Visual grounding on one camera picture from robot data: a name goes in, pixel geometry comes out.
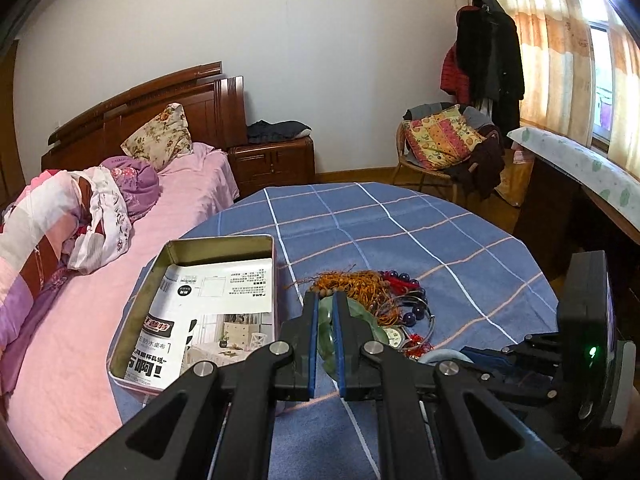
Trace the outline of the silver wristwatch cream dial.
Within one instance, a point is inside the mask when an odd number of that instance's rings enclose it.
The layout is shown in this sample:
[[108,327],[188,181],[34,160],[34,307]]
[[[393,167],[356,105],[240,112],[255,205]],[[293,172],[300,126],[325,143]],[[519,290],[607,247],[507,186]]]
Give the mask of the silver wristwatch cream dial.
[[401,326],[384,326],[383,330],[386,333],[388,344],[392,348],[401,350],[405,347],[405,344],[407,343],[407,334]]

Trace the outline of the dark green jade bangle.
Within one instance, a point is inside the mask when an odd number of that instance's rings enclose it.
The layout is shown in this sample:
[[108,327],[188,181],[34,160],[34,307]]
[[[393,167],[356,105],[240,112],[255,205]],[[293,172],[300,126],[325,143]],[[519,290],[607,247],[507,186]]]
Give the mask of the dark green jade bangle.
[[[370,326],[373,339],[381,344],[388,343],[388,337],[376,317],[362,304],[350,297],[347,298],[349,313],[353,318],[360,318]],[[337,381],[335,344],[333,338],[333,297],[326,296],[319,301],[318,341],[317,349],[322,359],[322,367],[334,382]]]

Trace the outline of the wooden bead mala orange tassel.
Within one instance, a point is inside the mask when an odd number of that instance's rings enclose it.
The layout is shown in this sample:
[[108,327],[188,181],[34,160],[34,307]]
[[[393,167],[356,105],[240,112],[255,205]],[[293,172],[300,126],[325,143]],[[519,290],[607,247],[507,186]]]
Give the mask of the wooden bead mala orange tassel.
[[301,292],[305,287],[312,292],[331,296],[334,292],[344,292],[347,298],[355,300],[364,310],[373,315],[381,326],[399,323],[402,318],[399,297],[411,289],[412,283],[403,282],[390,271],[324,271],[299,278],[292,285]]

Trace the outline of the rectangular metal tin box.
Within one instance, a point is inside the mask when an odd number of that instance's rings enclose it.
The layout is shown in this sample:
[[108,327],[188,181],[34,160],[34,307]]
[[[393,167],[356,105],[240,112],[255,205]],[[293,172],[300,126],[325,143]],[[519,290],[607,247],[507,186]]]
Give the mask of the rectangular metal tin box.
[[270,235],[171,240],[142,275],[107,357],[111,380],[156,396],[196,362],[235,364],[279,335]]

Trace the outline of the pale jade bangle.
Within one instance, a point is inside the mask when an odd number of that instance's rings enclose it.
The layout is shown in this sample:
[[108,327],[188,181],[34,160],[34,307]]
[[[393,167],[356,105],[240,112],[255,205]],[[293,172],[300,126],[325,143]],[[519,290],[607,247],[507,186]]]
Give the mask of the pale jade bangle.
[[435,349],[425,353],[423,356],[420,356],[418,362],[420,364],[426,364],[434,366],[438,362],[442,361],[451,361],[458,360],[465,363],[474,363],[472,359],[466,356],[461,351],[452,350],[452,349]]

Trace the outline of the printed paper leaflet in tin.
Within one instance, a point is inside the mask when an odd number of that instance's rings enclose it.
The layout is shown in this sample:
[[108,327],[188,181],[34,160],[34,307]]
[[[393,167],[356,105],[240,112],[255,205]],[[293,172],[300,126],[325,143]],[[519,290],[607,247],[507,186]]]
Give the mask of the printed paper leaflet in tin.
[[198,361],[222,367],[276,340],[270,258],[168,266],[124,378],[162,391]]

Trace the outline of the blue plaid tablecloth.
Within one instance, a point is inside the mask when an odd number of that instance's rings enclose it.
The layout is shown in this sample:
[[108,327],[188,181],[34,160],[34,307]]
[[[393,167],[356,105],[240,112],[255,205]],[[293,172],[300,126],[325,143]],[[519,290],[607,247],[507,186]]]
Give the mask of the blue plaid tablecloth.
[[[185,238],[267,234],[278,263],[278,315],[295,318],[324,271],[394,271],[425,289],[436,347],[499,350],[555,330],[558,300],[526,246],[453,203],[381,183],[265,188]],[[325,372],[309,402],[280,407],[273,479],[376,479],[378,425],[371,402],[346,402]]]

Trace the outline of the wooden nightstand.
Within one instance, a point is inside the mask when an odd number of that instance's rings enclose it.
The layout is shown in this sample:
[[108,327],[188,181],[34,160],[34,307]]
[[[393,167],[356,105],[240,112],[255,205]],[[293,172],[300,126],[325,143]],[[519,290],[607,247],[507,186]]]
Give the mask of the wooden nightstand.
[[316,182],[314,141],[310,136],[237,146],[228,151],[228,159],[241,197],[270,186]]

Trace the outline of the wicker chair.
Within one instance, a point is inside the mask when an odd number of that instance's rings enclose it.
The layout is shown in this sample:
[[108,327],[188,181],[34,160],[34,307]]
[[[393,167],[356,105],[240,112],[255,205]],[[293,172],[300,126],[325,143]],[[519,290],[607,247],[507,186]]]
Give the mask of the wicker chair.
[[410,146],[406,140],[405,122],[401,122],[395,134],[395,148],[397,155],[397,166],[390,178],[390,184],[395,185],[401,170],[409,170],[420,174],[418,191],[423,190],[424,185],[431,186],[437,194],[449,200],[451,203],[457,203],[460,198],[460,184],[454,182],[449,174],[442,171],[428,170],[420,165],[420,162],[413,156]]

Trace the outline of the pink bed sheet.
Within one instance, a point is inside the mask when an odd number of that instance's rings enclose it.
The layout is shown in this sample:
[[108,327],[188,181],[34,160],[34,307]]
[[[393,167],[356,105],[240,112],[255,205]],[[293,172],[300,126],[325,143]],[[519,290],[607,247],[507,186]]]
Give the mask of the pink bed sheet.
[[120,425],[106,356],[142,268],[238,195],[226,153],[195,144],[160,172],[160,198],[134,222],[125,255],[35,303],[1,378],[9,430],[42,478],[63,478]]

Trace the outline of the dark folded clothes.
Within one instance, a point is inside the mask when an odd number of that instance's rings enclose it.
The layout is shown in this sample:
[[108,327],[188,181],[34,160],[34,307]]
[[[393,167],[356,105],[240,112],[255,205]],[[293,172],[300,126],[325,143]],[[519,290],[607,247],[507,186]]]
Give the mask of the dark folded clothes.
[[288,142],[310,136],[310,134],[311,128],[296,120],[274,124],[260,120],[247,127],[247,142],[249,144]]

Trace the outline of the patchwork quilt bundle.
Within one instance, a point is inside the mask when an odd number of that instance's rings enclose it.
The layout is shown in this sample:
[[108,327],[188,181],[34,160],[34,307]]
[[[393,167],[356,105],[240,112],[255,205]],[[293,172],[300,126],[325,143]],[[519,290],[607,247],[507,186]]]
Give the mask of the patchwork quilt bundle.
[[159,198],[156,170],[127,156],[33,178],[1,216],[1,348],[62,275],[89,274],[126,254],[134,222]]

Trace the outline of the floral pillow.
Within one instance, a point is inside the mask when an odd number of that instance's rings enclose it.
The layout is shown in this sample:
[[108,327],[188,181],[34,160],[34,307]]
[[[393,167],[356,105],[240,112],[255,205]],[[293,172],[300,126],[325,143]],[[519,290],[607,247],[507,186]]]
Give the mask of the floral pillow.
[[168,104],[120,144],[125,155],[148,162],[157,172],[174,159],[193,152],[186,113],[180,103]]

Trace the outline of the wooden headboard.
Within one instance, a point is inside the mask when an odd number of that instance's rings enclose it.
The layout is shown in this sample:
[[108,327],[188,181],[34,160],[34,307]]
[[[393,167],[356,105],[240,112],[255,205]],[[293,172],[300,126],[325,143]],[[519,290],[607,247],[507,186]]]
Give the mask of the wooden headboard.
[[120,144],[170,103],[183,106],[194,141],[225,151],[246,143],[244,78],[213,62],[139,84],[66,122],[49,136],[41,168],[84,169],[122,154]]

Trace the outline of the hanging dark coats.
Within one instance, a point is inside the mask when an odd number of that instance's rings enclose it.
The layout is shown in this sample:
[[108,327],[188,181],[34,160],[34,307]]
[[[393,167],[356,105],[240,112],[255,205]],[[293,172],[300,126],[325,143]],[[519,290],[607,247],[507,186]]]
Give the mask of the hanging dark coats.
[[521,125],[525,96],[518,29],[498,0],[472,0],[456,15],[457,38],[448,50],[440,88],[459,104],[484,108],[502,135]]

